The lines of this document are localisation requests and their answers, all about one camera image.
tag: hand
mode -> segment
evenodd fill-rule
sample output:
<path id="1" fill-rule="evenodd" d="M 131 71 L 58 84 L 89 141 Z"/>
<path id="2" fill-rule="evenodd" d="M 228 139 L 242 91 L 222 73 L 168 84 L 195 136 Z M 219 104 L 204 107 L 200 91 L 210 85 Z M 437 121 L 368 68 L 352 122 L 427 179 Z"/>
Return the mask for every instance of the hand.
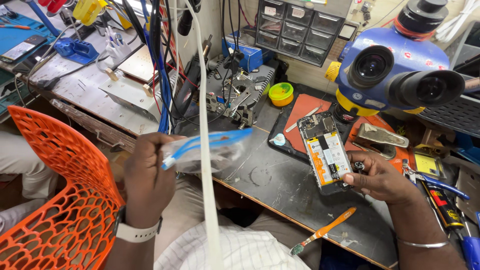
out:
<path id="1" fill-rule="evenodd" d="M 421 196 L 418 188 L 381 155 L 366 151 L 348 151 L 347 155 L 352 167 L 361 161 L 365 165 L 363 171 L 368 173 L 345 174 L 343 181 L 354 186 L 355 191 L 388 204 L 405 203 Z"/>
<path id="2" fill-rule="evenodd" d="M 160 219 L 175 193 L 175 168 L 161 169 L 160 147 L 183 138 L 157 132 L 138 137 L 133 154 L 125 161 L 128 225 L 146 229 Z"/>
<path id="3" fill-rule="evenodd" d="M 105 28 L 105 50 L 112 58 L 114 64 L 120 62 L 120 60 L 125 58 L 132 51 L 127 42 L 123 40 L 123 44 L 121 44 L 120 41 L 115 38 L 115 34 L 116 33 L 112 30 L 112 27 L 109 26 L 108 28 Z"/>

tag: orange chair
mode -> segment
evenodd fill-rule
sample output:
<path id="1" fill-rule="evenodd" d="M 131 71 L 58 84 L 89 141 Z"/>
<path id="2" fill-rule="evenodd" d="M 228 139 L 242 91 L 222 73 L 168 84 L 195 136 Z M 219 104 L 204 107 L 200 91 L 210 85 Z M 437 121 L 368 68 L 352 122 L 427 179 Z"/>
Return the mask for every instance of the orange chair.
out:
<path id="1" fill-rule="evenodd" d="M 107 158 L 57 119 L 17 106 L 8 111 L 35 153 L 65 177 L 67 186 L 0 236 L 0 270 L 103 268 L 124 204 Z"/>

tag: white watch strap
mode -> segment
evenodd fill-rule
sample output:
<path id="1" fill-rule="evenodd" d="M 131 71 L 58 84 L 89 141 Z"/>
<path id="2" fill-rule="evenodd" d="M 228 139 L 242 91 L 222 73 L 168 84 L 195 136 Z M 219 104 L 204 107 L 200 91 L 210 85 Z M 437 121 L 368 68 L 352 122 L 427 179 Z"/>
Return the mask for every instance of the white watch strap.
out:
<path id="1" fill-rule="evenodd" d="M 142 243 L 155 237 L 158 232 L 159 220 L 153 227 L 147 229 L 133 228 L 125 223 L 120 223 L 117 229 L 117 238 L 131 243 Z"/>

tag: zip lock bag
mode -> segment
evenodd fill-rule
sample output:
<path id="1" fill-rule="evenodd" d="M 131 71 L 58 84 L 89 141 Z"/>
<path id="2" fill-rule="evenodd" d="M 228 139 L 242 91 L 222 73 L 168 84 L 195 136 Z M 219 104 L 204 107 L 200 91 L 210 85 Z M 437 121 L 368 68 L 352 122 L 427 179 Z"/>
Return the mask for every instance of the zip lock bag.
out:
<path id="1" fill-rule="evenodd" d="M 219 172 L 232 165 L 245 152 L 251 135 L 251 128 L 209 133 L 212 172 Z M 166 170 L 175 165 L 178 172 L 202 171 L 200 136 L 164 144 L 161 150 L 164 156 L 162 169 Z"/>

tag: silver bracelet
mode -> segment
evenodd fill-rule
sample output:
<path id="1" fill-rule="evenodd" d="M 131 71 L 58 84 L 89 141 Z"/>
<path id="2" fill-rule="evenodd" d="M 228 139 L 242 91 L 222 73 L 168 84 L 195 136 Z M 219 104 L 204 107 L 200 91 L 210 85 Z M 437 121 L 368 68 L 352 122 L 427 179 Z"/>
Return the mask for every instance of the silver bracelet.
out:
<path id="1" fill-rule="evenodd" d="M 436 243 L 436 244 L 415 244 L 415 243 L 410 243 L 410 242 L 407 242 L 407 241 L 403 241 L 402 239 L 396 238 L 399 242 L 401 243 L 404 243 L 406 245 L 410 245 L 410 246 L 416 246 L 416 247 L 426 247 L 426 248 L 439 248 L 439 247 L 442 247 L 444 245 L 447 245 L 448 243 L 450 243 L 450 241 L 445 241 L 443 243 Z"/>

